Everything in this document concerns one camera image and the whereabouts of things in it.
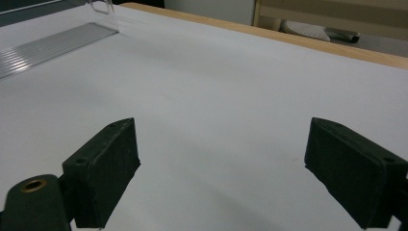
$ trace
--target white table surface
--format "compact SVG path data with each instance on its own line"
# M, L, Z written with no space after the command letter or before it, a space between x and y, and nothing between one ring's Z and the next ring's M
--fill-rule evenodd
M0 81L0 207L134 117L141 167L106 230L360 230L304 167L310 120L408 159L407 70L115 11L121 34Z

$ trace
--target wooden edge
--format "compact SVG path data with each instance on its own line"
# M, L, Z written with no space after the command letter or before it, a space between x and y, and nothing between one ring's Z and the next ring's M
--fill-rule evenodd
M246 33L249 35L254 35L266 39L274 39L283 41L286 43L311 48L314 50L340 55L348 57L350 59L362 60L376 64L383 64L393 67L399 67L403 69L408 69L408 58L384 54L375 51L364 50L355 47L349 47L345 45L340 45L336 43L320 41L312 38L304 38L294 35L288 35L284 33L279 33L267 29L247 26L235 22L228 22L219 19L214 19L205 16L199 16L191 13L181 13L168 9L161 9L150 7L138 3L124 3L120 6L131 8L134 10L139 10L147 13L155 13L163 16L174 17L178 19L183 19L191 22L197 22L205 25L215 26L222 29L232 30L236 32Z

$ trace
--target clear plastic object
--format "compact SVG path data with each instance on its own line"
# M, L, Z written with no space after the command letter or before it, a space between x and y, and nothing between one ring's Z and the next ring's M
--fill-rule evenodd
M112 0L37 1L0 2L0 79L118 32Z

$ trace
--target black object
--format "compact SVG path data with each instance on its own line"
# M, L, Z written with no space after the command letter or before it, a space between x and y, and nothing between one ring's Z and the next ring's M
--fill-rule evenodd
M135 2L140 3L143 5L148 5L152 7L164 8L165 7L165 0L112 0L115 5L119 5L122 3L128 2Z
M386 228L392 215L407 222L408 163L376 143L312 118L305 164L361 228Z
M32 177L8 193L1 231L105 227L140 166L135 121L106 126L63 163L64 174Z

